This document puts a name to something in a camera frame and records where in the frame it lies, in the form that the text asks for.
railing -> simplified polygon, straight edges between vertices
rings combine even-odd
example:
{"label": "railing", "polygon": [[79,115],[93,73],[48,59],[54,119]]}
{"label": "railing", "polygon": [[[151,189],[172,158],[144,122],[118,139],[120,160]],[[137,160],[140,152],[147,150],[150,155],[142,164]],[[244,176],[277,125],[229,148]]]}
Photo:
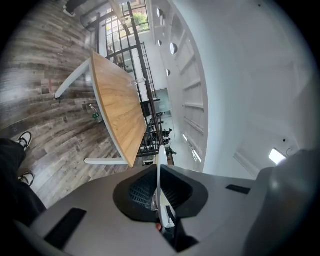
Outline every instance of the railing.
{"label": "railing", "polygon": [[157,93],[156,93],[156,89],[155,89],[155,85],[154,85],[154,79],[153,79],[153,77],[152,77],[152,73],[151,73],[151,69],[150,69],[150,64],[149,64],[149,59],[148,59],[148,55],[147,55],[147,51],[146,51],[146,46],[145,46],[145,43],[144,43],[144,42],[141,43],[141,48],[142,48],[143,60],[144,60],[145,67],[146,67],[146,71],[147,71],[147,75],[148,75],[148,78],[149,78],[149,83],[150,83],[150,87],[151,87],[152,97],[153,97],[153,98],[157,98]]}
{"label": "railing", "polygon": [[[159,153],[160,146],[163,145],[164,142],[163,142],[163,134],[162,134],[161,116],[156,115],[154,98],[156,98],[157,95],[155,92],[154,82],[153,82],[153,78],[152,78],[152,74],[151,74],[151,70],[150,70],[150,66],[149,66],[149,60],[148,60],[148,56],[146,53],[146,48],[145,48],[144,43],[140,43],[140,39],[139,39],[139,35],[138,35],[138,31],[137,31],[137,27],[135,24],[135,20],[134,20],[134,16],[133,16],[130,2],[127,3],[127,6],[122,4],[121,10],[122,10],[123,16],[125,16],[124,10],[129,11],[129,14],[127,14],[126,17],[130,17],[136,45],[131,45],[130,39],[129,39],[129,33],[126,33],[126,37],[121,38],[121,35],[120,35],[121,24],[119,23],[119,17],[114,17],[115,14],[114,14],[113,10],[111,10],[111,12],[108,13],[108,15],[111,14],[111,16],[109,16],[109,19],[111,18],[111,22],[109,22],[109,23],[111,23],[112,36],[107,35],[107,33],[105,33],[105,40],[106,40],[106,47],[107,47],[106,58],[110,61],[113,61],[113,63],[115,63],[116,65],[118,65],[119,67],[121,67],[122,69],[124,69],[126,72],[129,73],[130,70],[128,70],[128,68],[127,68],[128,63],[126,63],[126,61],[128,60],[128,57],[125,59],[125,55],[124,55],[125,53],[129,52],[129,55],[130,55],[129,61],[131,61],[131,63],[132,63],[132,71],[133,71],[134,78],[135,78],[135,80],[137,80],[138,78],[137,78],[136,68],[135,68],[134,59],[133,59],[133,50],[137,49],[138,55],[142,56],[139,58],[139,60],[140,60],[142,73],[143,73],[143,77],[144,77],[144,81],[145,81],[146,92],[147,92],[147,96],[148,96],[149,100],[147,102],[146,101],[143,102],[139,84],[136,83],[138,96],[139,96],[140,102],[141,102],[141,109],[142,109],[143,117],[144,117],[144,120],[146,123],[146,133],[142,139],[141,146],[139,148],[137,157],[157,155]],[[112,25],[113,22],[115,22],[115,21],[117,21],[117,31],[114,31],[114,26]],[[97,30],[99,30],[99,25],[100,25],[100,22],[95,24],[95,26],[98,26]],[[120,50],[118,50],[118,51],[116,51],[116,47],[115,47],[115,35],[114,34],[115,35],[118,34],[117,39],[119,40],[119,44],[120,44]],[[112,42],[108,43],[107,37],[111,37],[110,41],[112,41]],[[124,40],[126,40],[126,42],[127,42],[127,45],[128,45],[127,48],[123,48],[123,45],[124,45],[123,41]],[[150,108],[151,108],[151,118],[146,115],[146,110],[144,107],[145,105],[148,105],[148,104],[150,104]]]}

light fixture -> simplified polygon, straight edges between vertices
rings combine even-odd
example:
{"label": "light fixture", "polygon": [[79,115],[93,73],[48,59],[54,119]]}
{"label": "light fixture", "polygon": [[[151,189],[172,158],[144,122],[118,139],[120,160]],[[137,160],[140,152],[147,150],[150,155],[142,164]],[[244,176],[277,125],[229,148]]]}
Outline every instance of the light fixture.
{"label": "light fixture", "polygon": [[202,163],[201,158],[199,157],[199,155],[197,154],[197,152],[195,150],[193,150],[194,154],[196,155],[196,157],[199,159],[200,163]]}
{"label": "light fixture", "polygon": [[178,46],[175,43],[170,43],[170,52],[172,55],[176,54],[178,51]]}
{"label": "light fixture", "polygon": [[281,161],[287,159],[283,154],[281,154],[278,150],[273,148],[271,150],[271,153],[269,155],[269,158],[276,164],[278,165]]}
{"label": "light fixture", "polygon": [[158,17],[160,18],[160,17],[164,14],[164,12],[163,12],[161,9],[157,8],[157,9],[156,9],[156,14],[157,14]]}

black shoe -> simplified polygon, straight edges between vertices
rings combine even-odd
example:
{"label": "black shoe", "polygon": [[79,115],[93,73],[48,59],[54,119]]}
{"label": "black shoe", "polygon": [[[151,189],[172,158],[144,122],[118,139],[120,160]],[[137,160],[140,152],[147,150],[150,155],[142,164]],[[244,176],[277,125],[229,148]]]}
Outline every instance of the black shoe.
{"label": "black shoe", "polygon": [[32,171],[27,171],[18,178],[19,181],[26,183],[29,187],[34,183],[35,175]]}

circular wall light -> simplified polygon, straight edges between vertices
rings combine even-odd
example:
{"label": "circular wall light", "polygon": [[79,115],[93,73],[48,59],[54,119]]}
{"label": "circular wall light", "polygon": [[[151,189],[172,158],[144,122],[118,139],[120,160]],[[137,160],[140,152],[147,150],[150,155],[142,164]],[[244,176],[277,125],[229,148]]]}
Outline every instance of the circular wall light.
{"label": "circular wall light", "polygon": [[161,9],[157,8],[157,9],[156,9],[156,14],[157,14],[158,17],[160,18],[160,17],[164,14],[164,12],[163,12]]}
{"label": "circular wall light", "polygon": [[178,51],[178,46],[175,43],[170,43],[170,52],[172,55],[176,54]]}

wooden floor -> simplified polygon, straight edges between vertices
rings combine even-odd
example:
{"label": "wooden floor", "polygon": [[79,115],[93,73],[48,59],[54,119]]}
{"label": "wooden floor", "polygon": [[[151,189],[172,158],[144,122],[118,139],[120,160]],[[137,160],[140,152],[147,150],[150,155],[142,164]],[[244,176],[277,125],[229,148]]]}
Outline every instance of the wooden floor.
{"label": "wooden floor", "polygon": [[89,73],[55,99],[58,87],[95,49],[95,33],[84,29],[79,15],[63,14],[65,2],[46,0],[32,11],[1,59],[0,137],[16,140],[24,131],[32,133],[19,173],[35,174],[31,188],[47,207],[86,182],[128,169],[84,163],[120,156],[104,123],[96,123],[89,111],[89,104],[98,108]]}

